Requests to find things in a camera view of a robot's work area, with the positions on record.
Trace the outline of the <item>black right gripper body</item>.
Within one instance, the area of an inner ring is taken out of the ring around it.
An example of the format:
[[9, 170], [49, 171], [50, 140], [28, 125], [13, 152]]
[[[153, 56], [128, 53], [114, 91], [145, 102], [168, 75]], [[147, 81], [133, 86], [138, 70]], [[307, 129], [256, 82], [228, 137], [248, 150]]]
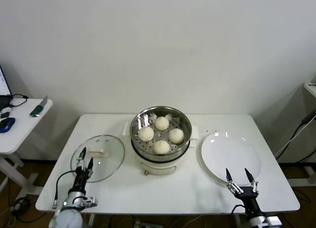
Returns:
[[243, 193], [237, 194], [237, 199], [243, 202], [246, 214], [259, 215], [262, 214], [260, 207], [257, 203], [257, 196], [259, 193], [254, 192], [252, 187], [241, 187]]

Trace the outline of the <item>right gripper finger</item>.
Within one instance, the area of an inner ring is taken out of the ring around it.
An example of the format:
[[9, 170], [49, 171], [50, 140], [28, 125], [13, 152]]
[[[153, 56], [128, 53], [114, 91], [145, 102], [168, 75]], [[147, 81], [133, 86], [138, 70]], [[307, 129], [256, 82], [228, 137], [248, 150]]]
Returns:
[[226, 179], [227, 179], [227, 188], [232, 194], [242, 194], [243, 189], [233, 182], [229, 170], [226, 168]]
[[246, 172], [246, 176], [251, 184], [251, 187], [252, 187], [252, 191], [254, 193], [259, 193], [258, 191], [258, 182], [255, 181], [253, 175], [245, 168], [245, 172]]

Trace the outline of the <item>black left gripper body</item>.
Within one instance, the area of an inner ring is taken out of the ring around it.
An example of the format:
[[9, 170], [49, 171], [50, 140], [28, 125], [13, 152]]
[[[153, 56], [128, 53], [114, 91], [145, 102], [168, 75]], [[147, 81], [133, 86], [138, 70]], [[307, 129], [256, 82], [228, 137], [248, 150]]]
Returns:
[[91, 168], [82, 169], [81, 166], [76, 168], [75, 188], [84, 189], [87, 180], [91, 177], [93, 171]]

